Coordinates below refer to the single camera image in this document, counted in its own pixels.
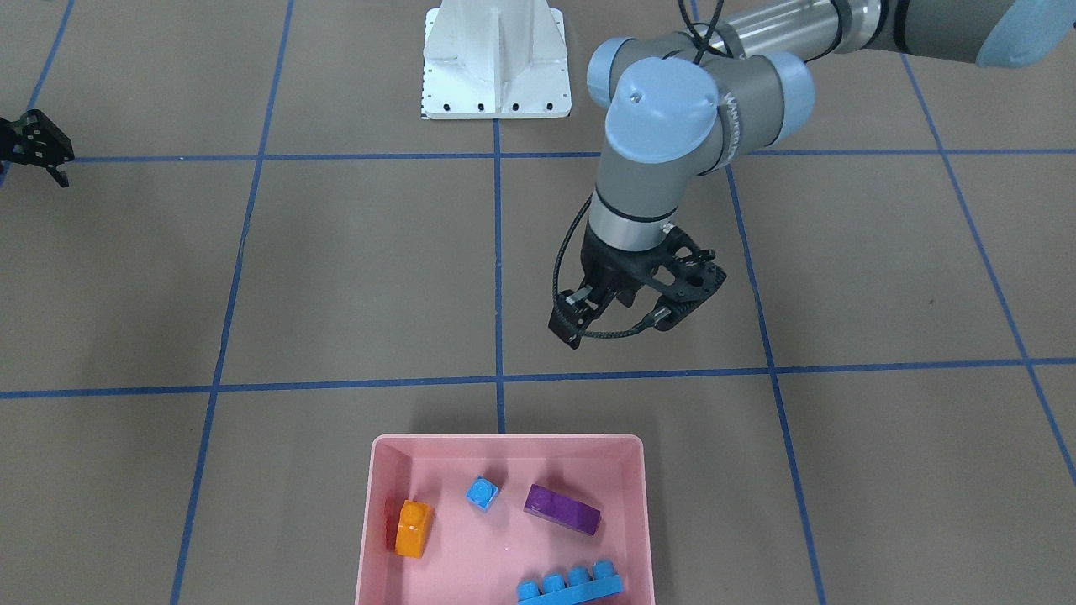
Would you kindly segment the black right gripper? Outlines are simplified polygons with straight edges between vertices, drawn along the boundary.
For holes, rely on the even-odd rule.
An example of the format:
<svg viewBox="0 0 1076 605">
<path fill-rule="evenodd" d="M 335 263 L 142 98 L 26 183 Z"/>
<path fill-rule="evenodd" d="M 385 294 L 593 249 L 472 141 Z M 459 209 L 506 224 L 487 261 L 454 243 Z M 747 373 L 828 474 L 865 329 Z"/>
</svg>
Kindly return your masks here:
<svg viewBox="0 0 1076 605">
<path fill-rule="evenodd" d="M 1 160 L 46 169 L 61 188 L 70 186 L 67 161 L 76 157 L 68 135 L 42 111 L 1 118 Z"/>
</svg>

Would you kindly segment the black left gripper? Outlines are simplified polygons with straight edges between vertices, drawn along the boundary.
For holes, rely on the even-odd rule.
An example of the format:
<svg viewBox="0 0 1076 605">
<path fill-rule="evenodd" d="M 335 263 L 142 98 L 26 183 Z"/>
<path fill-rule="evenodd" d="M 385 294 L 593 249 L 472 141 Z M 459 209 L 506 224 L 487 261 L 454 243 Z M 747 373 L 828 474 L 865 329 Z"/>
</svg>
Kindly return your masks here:
<svg viewBox="0 0 1076 605">
<path fill-rule="evenodd" d="M 648 329 L 668 332 L 714 295 L 727 275 L 714 264 L 714 251 L 700 249 L 678 227 L 648 251 L 621 251 L 585 230 L 580 261 L 583 279 L 577 290 L 553 286 L 553 309 L 548 323 L 563 344 L 580 348 L 584 337 L 631 337 Z M 629 329 L 592 330 L 611 302 L 634 305 L 643 289 L 656 291 L 657 302 Z"/>
</svg>

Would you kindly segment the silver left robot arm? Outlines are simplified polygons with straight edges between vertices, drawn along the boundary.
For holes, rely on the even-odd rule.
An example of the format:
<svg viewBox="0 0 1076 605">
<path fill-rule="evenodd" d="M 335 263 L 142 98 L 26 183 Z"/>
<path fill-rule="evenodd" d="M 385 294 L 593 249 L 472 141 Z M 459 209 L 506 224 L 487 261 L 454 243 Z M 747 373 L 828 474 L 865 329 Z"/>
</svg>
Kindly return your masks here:
<svg viewBox="0 0 1076 605">
<path fill-rule="evenodd" d="M 583 276 L 576 290 L 553 280 L 549 329 L 570 348 L 667 332 L 723 286 L 714 252 L 672 219 L 692 177 L 810 119 L 811 61 L 883 50 L 1022 68 L 1072 29 L 1072 1 L 776 1 L 656 39 L 607 39 L 587 64 L 604 147 L 572 223 Z"/>
</svg>

